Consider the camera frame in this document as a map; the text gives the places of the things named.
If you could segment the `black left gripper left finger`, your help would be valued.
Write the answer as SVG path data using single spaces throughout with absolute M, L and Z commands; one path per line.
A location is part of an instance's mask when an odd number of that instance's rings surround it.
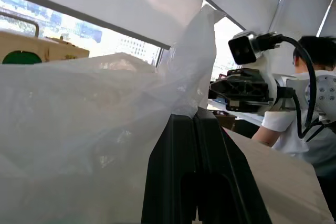
M 150 154 L 141 223 L 192 223 L 196 217 L 193 120 L 172 114 Z

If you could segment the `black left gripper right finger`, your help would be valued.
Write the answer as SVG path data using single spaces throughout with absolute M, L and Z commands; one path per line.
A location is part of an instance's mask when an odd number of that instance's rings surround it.
M 210 111 L 194 116 L 203 191 L 202 223 L 271 223 L 244 153 Z

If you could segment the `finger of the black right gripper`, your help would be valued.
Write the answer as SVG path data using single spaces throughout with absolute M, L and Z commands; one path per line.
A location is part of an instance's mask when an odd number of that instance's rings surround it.
M 260 71 L 252 68 L 240 68 L 228 70 L 226 74 L 220 74 L 217 80 L 222 80 L 228 76 L 242 76 L 242 77 L 260 77 Z
M 230 85 L 227 79 L 219 79 L 209 84 L 209 97 L 210 98 L 224 98 L 229 99 Z

